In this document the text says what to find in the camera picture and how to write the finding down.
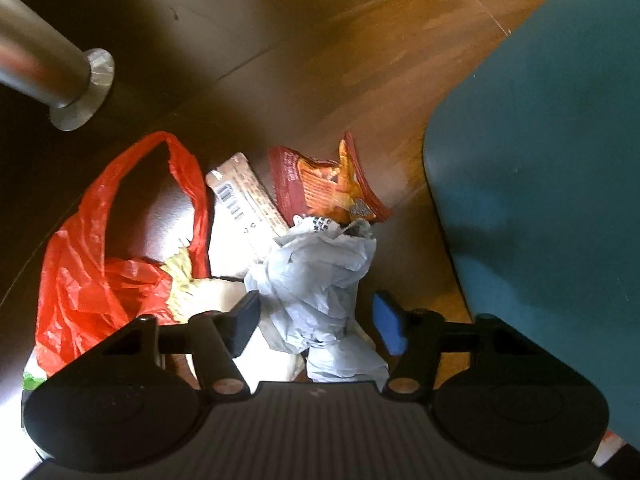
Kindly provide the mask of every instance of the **snack bag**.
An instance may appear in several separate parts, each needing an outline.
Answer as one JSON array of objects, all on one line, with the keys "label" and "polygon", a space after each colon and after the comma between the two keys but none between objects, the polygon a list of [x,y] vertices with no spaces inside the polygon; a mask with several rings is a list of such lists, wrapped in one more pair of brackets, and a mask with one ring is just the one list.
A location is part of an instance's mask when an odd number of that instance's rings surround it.
[{"label": "snack bag", "polygon": [[269,149],[278,208],[290,226],[296,215],[323,216],[340,224],[358,218],[383,222],[391,216],[364,179],[350,132],[338,152],[340,162],[308,158],[285,146]]}]

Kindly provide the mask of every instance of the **wooden floor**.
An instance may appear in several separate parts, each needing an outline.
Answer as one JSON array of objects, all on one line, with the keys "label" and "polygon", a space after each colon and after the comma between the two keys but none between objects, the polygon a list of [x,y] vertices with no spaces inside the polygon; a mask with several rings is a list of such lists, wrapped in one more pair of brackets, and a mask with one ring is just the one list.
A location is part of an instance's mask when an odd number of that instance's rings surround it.
[{"label": "wooden floor", "polygon": [[[335,156],[350,129],[371,187],[394,210],[376,227],[363,325],[377,288],[405,308],[468,320],[424,177],[422,136],[438,102],[543,0],[23,1],[83,50],[108,49],[116,83],[103,110],[72,133],[53,129],[42,105],[0,88],[6,407],[15,407],[33,347],[46,239],[104,165],[156,129],[178,135],[204,170],[244,152],[268,187],[267,147]],[[187,235],[176,225],[188,204],[163,157],[124,183],[111,253],[162,259]],[[450,356],[443,376],[464,363]]]}]

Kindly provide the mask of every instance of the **barcode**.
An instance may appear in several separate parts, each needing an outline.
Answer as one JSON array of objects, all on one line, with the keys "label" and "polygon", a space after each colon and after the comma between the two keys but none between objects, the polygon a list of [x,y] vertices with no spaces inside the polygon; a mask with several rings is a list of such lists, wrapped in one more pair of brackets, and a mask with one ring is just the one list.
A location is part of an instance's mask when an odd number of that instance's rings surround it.
[{"label": "barcode", "polygon": [[241,219],[244,216],[241,207],[236,199],[236,190],[230,182],[225,182],[222,186],[216,189],[216,195],[224,203],[229,212],[236,220]]}]

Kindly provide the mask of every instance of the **red plastic bag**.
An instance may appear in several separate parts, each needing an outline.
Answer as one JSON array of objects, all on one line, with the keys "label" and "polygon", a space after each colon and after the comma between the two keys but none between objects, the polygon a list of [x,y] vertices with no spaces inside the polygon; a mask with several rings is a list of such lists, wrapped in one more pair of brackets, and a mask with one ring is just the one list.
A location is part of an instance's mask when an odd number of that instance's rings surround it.
[{"label": "red plastic bag", "polygon": [[36,357],[48,376],[141,314],[175,323],[166,306],[171,277],[134,258],[104,259],[111,204],[123,177],[158,144],[169,147],[169,170],[195,210],[189,254],[194,278],[206,278],[209,210],[196,158],[172,134],[144,137],[114,159],[87,189],[78,212],[51,237],[42,266]]}]

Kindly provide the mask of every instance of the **food wrapper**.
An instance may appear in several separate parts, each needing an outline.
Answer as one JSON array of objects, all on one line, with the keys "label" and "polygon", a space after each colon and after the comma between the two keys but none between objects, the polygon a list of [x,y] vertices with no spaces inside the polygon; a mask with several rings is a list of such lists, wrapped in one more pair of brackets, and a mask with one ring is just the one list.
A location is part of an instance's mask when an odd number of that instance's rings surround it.
[{"label": "food wrapper", "polygon": [[294,216],[321,216],[340,224],[363,218],[382,222],[391,211],[372,192],[346,132],[338,149],[340,162],[308,158],[296,150],[269,149],[278,208],[290,226]]},{"label": "food wrapper", "polygon": [[209,172],[206,181],[216,195],[211,275],[244,278],[249,264],[262,261],[271,251],[272,240],[285,235],[289,226],[242,153]]}]

